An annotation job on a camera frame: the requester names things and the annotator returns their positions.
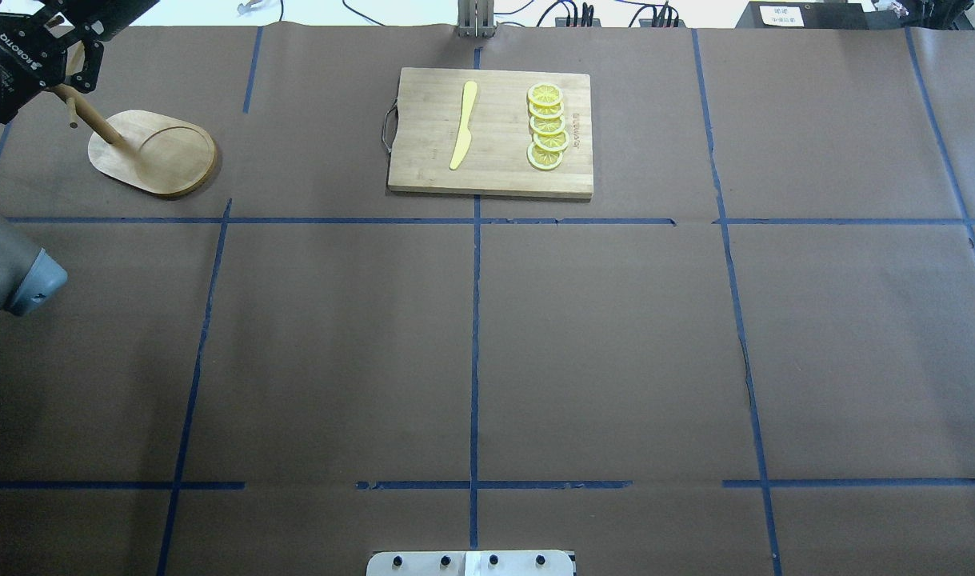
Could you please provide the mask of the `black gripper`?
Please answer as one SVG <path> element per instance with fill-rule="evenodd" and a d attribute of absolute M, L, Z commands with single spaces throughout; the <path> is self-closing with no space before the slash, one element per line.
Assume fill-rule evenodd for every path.
<path fill-rule="evenodd" d="M 0 125 L 63 79 L 81 94 L 96 91 L 104 54 L 103 1 L 41 1 L 29 18 L 0 18 Z M 56 35 L 59 16 L 70 29 Z M 81 39 L 66 48 L 60 39 Z"/>

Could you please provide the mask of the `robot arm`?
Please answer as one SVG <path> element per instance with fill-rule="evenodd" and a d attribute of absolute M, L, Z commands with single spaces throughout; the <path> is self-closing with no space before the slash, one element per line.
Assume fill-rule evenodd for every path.
<path fill-rule="evenodd" d="M 0 11 L 0 126 L 44 91 L 88 94 L 101 43 L 110 32 L 110 1 L 44 1 L 34 14 Z M 24 316 L 66 284 L 67 272 L 44 248 L 0 215 L 0 311 Z"/>

